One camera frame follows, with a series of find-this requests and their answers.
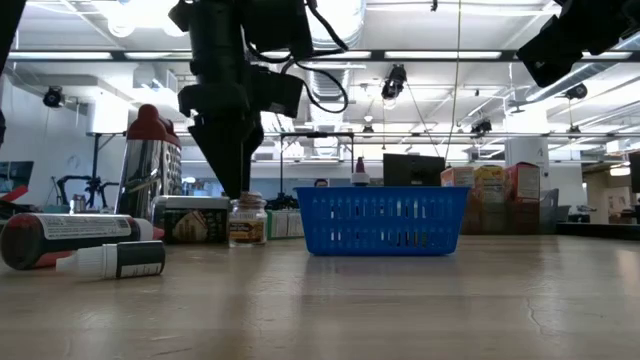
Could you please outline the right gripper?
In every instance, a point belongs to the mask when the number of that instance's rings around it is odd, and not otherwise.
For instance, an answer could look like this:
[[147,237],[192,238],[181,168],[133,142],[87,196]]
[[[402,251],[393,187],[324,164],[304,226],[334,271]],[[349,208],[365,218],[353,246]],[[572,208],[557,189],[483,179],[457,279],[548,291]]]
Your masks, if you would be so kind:
[[614,47],[639,31],[639,0],[559,0],[560,15],[517,51],[517,59],[537,86],[544,88],[567,75],[586,51]]

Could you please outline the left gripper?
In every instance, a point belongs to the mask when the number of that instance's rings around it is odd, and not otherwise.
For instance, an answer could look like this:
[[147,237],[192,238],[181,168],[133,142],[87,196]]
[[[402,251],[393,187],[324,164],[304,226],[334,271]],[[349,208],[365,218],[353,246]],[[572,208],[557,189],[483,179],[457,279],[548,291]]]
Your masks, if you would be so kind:
[[[211,117],[196,118],[188,130],[223,192],[236,199],[241,188],[243,192],[250,189],[252,156],[264,140],[260,115],[251,104],[250,63],[246,51],[193,49],[189,69],[195,83],[179,91],[179,112],[190,116],[195,111]],[[255,126],[244,142],[241,123]]]

